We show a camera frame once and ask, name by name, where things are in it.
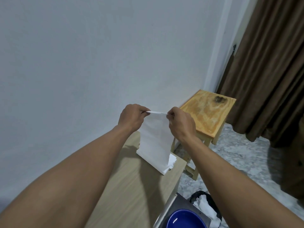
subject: forearm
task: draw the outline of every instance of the forearm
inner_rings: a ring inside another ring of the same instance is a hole
[[[0,215],[0,226],[83,227],[130,134],[116,126],[45,172]]]
[[[198,138],[182,141],[212,198],[232,227],[303,227],[304,222]]]

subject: marble floor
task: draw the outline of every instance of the marble floor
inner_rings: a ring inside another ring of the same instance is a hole
[[[245,135],[234,132],[229,124],[225,124],[217,145],[211,144],[210,148],[230,164],[245,172],[279,202],[304,220],[304,208],[297,199],[281,191],[278,184],[282,170],[282,150],[271,148],[269,141],[265,138],[257,138],[254,142],[250,142]],[[184,150],[181,145],[178,146],[175,153],[183,156]],[[198,180],[194,181],[184,171],[178,192],[188,199],[198,190],[208,191],[202,178],[199,176]],[[223,220],[220,227],[228,226]]]

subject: stool top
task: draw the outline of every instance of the stool top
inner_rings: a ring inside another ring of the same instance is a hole
[[[196,131],[215,138],[236,99],[199,90],[181,109],[190,113],[196,123]]]

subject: wooden table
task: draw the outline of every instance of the wooden table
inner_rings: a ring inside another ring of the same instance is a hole
[[[162,175],[136,154],[140,133],[133,133],[120,152],[111,178],[86,227],[153,227],[176,194],[186,162],[177,157]]]
[[[196,123],[196,135],[204,141],[206,146],[216,145],[222,132],[228,113],[233,107],[236,99],[223,95],[199,90],[193,95],[181,109],[190,113]],[[190,160],[190,156],[184,156],[185,161]],[[192,178],[197,180],[198,170],[186,166],[186,170],[192,174]]]

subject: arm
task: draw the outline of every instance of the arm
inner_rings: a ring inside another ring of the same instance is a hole
[[[229,227],[304,227],[299,217],[205,146],[190,114],[177,107],[168,114],[172,134],[191,156]]]
[[[127,105],[118,125],[82,147],[25,188],[0,214],[0,227],[84,227],[127,138],[148,108]]]

